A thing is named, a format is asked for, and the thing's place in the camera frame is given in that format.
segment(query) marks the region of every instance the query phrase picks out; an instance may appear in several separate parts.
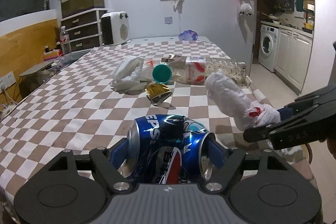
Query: fish tank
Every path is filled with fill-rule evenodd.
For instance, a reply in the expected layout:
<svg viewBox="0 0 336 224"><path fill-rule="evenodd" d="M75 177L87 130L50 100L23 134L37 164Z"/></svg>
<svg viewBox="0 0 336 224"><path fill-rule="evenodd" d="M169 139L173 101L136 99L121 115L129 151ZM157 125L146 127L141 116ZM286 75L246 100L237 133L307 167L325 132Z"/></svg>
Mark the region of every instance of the fish tank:
<svg viewBox="0 0 336 224"><path fill-rule="evenodd" d="M62 18L73 16L93 8L105 8L104 0L60 0Z"/></svg>

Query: power strip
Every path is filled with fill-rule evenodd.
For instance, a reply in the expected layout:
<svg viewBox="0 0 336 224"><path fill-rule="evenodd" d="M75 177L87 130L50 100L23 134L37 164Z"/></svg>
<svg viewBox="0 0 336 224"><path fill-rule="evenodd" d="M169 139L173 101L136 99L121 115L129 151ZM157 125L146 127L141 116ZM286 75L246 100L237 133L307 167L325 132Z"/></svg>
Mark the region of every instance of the power strip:
<svg viewBox="0 0 336 224"><path fill-rule="evenodd" d="M14 73L11 71L7 73L5 76L0 78L0 90L2 85L5 85L5 89L8 89L11 85L16 83Z"/></svg>

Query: gold can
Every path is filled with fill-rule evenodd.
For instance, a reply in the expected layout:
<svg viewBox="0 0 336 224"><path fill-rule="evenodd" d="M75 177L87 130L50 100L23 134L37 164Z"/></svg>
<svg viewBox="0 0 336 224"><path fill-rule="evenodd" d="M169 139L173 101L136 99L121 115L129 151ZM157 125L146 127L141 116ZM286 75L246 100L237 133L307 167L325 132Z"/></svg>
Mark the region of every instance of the gold can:
<svg viewBox="0 0 336 224"><path fill-rule="evenodd" d="M172 95L172 91L164 84L150 83L145 87L147 98L151 104L158 106L163 103L164 100Z"/></svg>

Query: washing machine door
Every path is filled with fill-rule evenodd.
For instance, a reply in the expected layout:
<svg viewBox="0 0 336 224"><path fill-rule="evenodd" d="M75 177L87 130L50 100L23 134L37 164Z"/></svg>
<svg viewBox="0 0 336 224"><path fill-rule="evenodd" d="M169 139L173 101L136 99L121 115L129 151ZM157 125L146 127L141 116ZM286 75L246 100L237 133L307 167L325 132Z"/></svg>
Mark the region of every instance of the washing machine door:
<svg viewBox="0 0 336 224"><path fill-rule="evenodd" d="M272 37L268 33L264 34L260 44L260 48L263 55L270 56L272 54L274 42Z"/></svg>

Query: water bottle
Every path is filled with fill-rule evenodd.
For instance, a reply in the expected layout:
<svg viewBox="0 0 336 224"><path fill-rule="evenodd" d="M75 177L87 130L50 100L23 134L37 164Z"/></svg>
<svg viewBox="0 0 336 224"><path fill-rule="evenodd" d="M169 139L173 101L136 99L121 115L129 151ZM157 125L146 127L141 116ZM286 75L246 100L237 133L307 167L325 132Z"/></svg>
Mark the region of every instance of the water bottle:
<svg viewBox="0 0 336 224"><path fill-rule="evenodd" d="M65 30L65 26L61 27L61 32L59 34L59 39L61 40L61 47L63 54L70 54L71 53L71 46L70 46L70 37L68 32Z"/></svg>
<svg viewBox="0 0 336 224"><path fill-rule="evenodd" d="M213 72L220 69L237 85L243 85L246 80L246 64L234 62L231 59L182 56L169 63L172 71L171 80L180 83L202 83Z"/></svg>

